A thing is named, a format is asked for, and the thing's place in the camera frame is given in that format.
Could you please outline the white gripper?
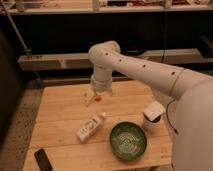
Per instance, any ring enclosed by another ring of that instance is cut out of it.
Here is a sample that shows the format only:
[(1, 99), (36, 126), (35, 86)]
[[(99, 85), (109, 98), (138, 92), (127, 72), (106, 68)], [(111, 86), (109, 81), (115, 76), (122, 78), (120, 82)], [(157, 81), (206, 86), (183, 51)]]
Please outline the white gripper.
[(113, 96), (113, 89), (111, 88), (112, 79), (106, 81), (98, 81), (94, 77), (91, 77), (91, 87), (86, 92), (84, 104), (88, 107), (96, 98), (96, 92), (107, 91), (110, 96)]

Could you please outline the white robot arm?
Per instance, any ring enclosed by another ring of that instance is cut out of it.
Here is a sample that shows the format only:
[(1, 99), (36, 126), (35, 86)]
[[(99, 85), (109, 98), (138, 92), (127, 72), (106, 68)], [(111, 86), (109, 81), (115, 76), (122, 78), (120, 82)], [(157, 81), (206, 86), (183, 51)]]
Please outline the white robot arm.
[(115, 41), (92, 46), (94, 69), (85, 98), (111, 91), (112, 73), (120, 72), (177, 101), (172, 143), (174, 171), (213, 171), (213, 76), (169, 64), (125, 56)]

